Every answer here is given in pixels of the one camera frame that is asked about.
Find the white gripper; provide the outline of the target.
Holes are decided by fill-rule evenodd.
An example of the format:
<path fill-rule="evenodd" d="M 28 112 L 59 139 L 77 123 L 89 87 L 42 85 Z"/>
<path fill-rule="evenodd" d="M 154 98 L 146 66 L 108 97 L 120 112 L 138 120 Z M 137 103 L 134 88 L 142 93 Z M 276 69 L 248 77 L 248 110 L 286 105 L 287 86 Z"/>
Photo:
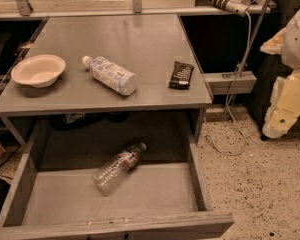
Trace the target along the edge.
<path fill-rule="evenodd" d="M 260 51 L 270 55 L 281 54 L 285 65 L 300 70 L 300 9 L 286 28 L 261 45 Z M 276 79 L 262 132 L 268 138 L 279 138 L 288 133 L 299 117 L 300 71 L 293 71 L 287 78 Z"/>

